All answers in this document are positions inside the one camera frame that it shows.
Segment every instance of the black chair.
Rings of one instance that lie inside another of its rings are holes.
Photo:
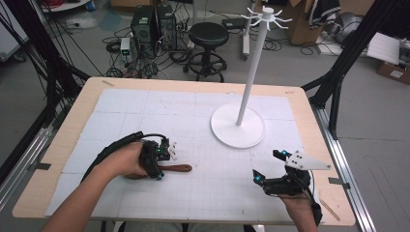
[[[216,53],[211,52],[229,40],[228,31],[221,25],[213,22],[194,24],[189,33],[190,40],[204,48],[204,52],[193,54],[184,66],[184,73],[188,70],[196,73],[196,81],[201,76],[220,75],[220,82],[224,81],[222,71],[226,70],[226,62]]]

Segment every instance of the chair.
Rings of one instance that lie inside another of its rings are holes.
[[[228,31],[214,22],[200,22],[194,24],[189,33],[190,40],[202,46],[205,51],[193,54],[184,66],[184,73],[189,70],[196,73],[196,81],[199,77],[208,75],[220,75],[220,82],[224,82],[222,71],[226,70],[226,62],[216,53],[211,52],[229,40]]]

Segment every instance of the computer tower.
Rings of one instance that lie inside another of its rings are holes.
[[[160,38],[162,46],[168,50],[177,49],[176,18],[171,5],[162,4],[157,6]]]
[[[159,31],[154,7],[137,6],[132,18],[131,29],[138,58],[155,58]]]

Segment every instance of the person's right arm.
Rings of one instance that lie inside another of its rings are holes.
[[[295,196],[280,195],[280,199],[286,206],[287,213],[295,222],[299,232],[317,232],[314,222],[311,202],[303,193]]]

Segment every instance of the table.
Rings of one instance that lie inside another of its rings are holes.
[[[101,92],[106,88],[242,94],[245,85],[109,77],[90,78],[44,155],[42,162],[51,163],[50,168],[35,171],[15,205],[13,210],[15,217],[44,218],[44,213],[65,162],[72,153]],[[327,163],[333,163],[303,89],[299,87],[254,85],[251,94],[288,98],[305,152]],[[353,225],[355,218],[343,187],[329,184],[328,178],[338,178],[337,172],[333,169],[331,171],[314,171],[313,173],[320,195],[320,202],[323,205],[323,214],[326,217],[324,224]]]

